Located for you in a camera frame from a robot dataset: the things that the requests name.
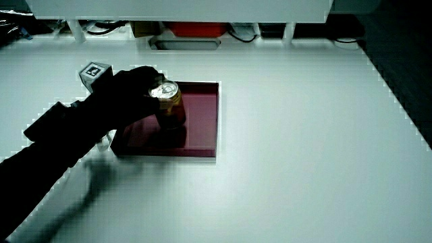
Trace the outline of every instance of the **aluminum can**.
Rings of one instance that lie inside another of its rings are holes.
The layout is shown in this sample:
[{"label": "aluminum can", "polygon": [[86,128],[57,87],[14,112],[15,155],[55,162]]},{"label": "aluminum can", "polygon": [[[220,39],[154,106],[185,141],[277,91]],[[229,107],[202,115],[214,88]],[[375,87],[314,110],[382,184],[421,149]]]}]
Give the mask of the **aluminum can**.
[{"label": "aluminum can", "polygon": [[182,92],[176,82],[158,81],[148,90],[148,94],[151,97],[171,99],[174,102],[172,108],[156,113],[157,122],[161,128],[176,129],[183,126],[186,121],[186,112],[184,111]]}]

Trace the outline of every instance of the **black glove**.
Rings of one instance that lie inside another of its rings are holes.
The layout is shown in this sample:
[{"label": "black glove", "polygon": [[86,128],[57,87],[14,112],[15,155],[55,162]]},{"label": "black glove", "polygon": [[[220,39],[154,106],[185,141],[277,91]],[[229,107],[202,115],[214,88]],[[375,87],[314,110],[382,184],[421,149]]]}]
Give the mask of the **black glove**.
[{"label": "black glove", "polygon": [[159,99],[149,97],[148,91],[155,80],[164,78],[152,67],[120,71],[98,84],[85,101],[76,101],[71,107],[58,102],[24,135],[79,159],[108,131],[156,113]]},{"label": "black glove", "polygon": [[159,110],[159,100],[149,97],[149,88],[163,79],[163,74],[147,66],[120,71],[96,84],[94,93],[73,107],[106,131],[119,129]]}]

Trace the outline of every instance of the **white table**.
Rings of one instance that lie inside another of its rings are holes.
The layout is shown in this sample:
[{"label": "white table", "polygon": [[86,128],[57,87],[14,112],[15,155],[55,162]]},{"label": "white table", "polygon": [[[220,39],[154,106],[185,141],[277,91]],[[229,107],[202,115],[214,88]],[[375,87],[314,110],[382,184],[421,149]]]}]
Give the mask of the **white table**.
[{"label": "white table", "polygon": [[432,153],[360,49],[223,37],[216,51],[154,51],[126,35],[81,45],[48,36],[0,50],[0,156],[27,145],[22,130],[44,108],[86,97],[78,71],[99,61],[116,71],[153,65],[172,80],[219,82],[216,160],[128,161],[91,151],[15,240],[27,242],[82,203],[90,181],[100,194],[51,242],[432,238]]}]

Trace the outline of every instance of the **red tray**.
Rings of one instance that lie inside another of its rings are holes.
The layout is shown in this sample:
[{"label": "red tray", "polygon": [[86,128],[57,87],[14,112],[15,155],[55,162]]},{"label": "red tray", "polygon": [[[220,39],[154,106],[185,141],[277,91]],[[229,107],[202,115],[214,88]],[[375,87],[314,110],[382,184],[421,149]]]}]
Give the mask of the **red tray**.
[{"label": "red tray", "polygon": [[184,126],[161,130],[151,115],[117,130],[111,144],[114,154],[216,157],[219,84],[177,84],[186,112]]},{"label": "red tray", "polygon": [[165,22],[165,25],[178,37],[216,38],[227,32],[226,23]]}]

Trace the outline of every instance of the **dark floor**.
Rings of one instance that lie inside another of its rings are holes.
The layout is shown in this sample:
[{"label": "dark floor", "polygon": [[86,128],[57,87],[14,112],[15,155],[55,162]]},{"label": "dark floor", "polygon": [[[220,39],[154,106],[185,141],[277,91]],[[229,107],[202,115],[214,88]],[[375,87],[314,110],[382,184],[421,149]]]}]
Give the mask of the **dark floor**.
[{"label": "dark floor", "polygon": [[432,28],[427,7],[415,2],[382,0],[356,17],[366,30],[362,48],[432,147]]}]

